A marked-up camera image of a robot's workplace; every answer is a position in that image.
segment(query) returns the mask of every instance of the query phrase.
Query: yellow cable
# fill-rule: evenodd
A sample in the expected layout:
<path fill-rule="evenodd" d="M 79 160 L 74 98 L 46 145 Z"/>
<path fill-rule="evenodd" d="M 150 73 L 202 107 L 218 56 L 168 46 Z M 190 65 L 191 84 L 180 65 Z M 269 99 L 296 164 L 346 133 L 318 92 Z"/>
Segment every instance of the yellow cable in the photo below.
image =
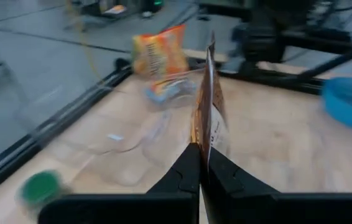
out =
<path fill-rule="evenodd" d="M 83 25 L 82 25 L 82 21 L 80 19 L 80 14 L 79 14 L 79 12 L 74 10 L 74 8 L 72 7 L 71 0 L 65 0 L 65 2 L 66 2 L 67 10 L 70 12 L 70 14 L 76 20 L 76 28 L 78 29 L 79 38 L 80 38 L 80 41 L 81 41 L 81 44 L 83 47 L 83 51 L 85 52 L 85 55 L 88 59 L 88 63 L 91 68 L 91 71 L 96 76 L 96 78 L 99 79 L 100 84 L 102 84 L 103 79 L 95 67 L 95 61 L 93 60 L 93 57 L 90 52 L 90 48 L 88 47 L 85 35 L 83 34 Z"/>

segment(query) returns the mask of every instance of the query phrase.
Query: blue bowl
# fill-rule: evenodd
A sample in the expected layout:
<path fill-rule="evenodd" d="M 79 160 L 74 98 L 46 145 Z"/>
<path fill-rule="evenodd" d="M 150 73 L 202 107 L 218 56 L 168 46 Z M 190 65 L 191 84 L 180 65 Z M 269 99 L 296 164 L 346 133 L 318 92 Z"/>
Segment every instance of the blue bowl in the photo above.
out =
<path fill-rule="evenodd" d="M 352 127 L 352 78 L 327 80 L 322 90 L 322 99 L 330 116 Z"/>

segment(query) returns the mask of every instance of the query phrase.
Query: wooden table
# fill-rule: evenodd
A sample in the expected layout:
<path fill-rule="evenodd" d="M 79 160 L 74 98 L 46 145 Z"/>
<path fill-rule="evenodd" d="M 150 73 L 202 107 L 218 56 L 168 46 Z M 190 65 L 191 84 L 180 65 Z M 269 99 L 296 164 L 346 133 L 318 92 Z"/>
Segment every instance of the wooden table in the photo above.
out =
<path fill-rule="evenodd" d="M 198 82 L 200 77 L 192 76 Z M 144 85 L 129 77 L 3 182 L 0 223 L 34 222 L 17 193 L 28 177 L 45 169 L 57 170 L 76 193 L 143 193 L 153 186 L 185 149 L 193 107 L 163 112 L 143 98 Z M 221 86 L 233 162 L 281 192 L 352 192 L 352 130 L 325 115 L 319 97 L 227 78 Z M 154 142 L 104 153 L 135 146 L 159 122 L 167 128 Z M 206 223 L 202 201 L 200 222 Z"/>

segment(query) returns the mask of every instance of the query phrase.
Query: green lid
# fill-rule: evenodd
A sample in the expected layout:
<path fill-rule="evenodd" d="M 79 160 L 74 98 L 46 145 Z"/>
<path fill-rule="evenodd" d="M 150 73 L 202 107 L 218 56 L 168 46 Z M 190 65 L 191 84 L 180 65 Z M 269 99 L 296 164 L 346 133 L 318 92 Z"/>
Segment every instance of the green lid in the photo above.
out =
<path fill-rule="evenodd" d="M 30 205 L 45 203 L 60 193 L 60 178 L 52 170 L 39 172 L 30 177 L 21 188 L 21 199 Z"/>

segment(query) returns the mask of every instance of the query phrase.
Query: chip bag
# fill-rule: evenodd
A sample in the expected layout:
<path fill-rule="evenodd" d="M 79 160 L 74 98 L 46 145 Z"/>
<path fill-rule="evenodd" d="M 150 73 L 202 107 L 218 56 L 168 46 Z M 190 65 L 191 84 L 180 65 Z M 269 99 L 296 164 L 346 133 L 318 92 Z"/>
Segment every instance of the chip bag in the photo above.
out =
<path fill-rule="evenodd" d="M 180 25 L 157 35 L 134 36 L 132 52 L 134 72 L 155 79 L 186 72 L 188 63 L 182 51 L 184 29 L 184 25 Z"/>
<path fill-rule="evenodd" d="M 193 113 L 191 142 L 198 143 L 204 163 L 208 166 L 211 147 L 229 154 L 229 134 L 225 115 L 225 100 L 220 77 L 215 70 L 215 36 L 206 50 L 206 65 L 197 106 Z"/>

